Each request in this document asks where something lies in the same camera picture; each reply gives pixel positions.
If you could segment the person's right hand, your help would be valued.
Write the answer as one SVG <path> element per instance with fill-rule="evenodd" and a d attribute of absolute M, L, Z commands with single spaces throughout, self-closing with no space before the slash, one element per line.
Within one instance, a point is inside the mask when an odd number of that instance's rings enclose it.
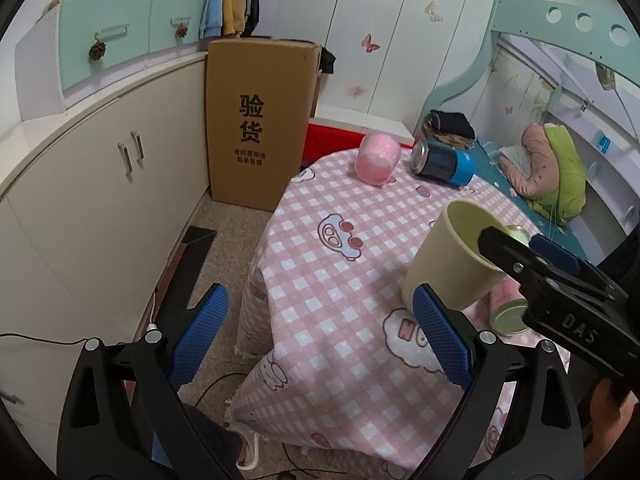
<path fill-rule="evenodd" d="M 590 401 L 592 439 L 585 447 L 585 470 L 589 474 L 623 434 L 634 414 L 637 398 L 628 393 L 618 403 L 612 393 L 612 380 L 603 378 L 593 391 Z"/>

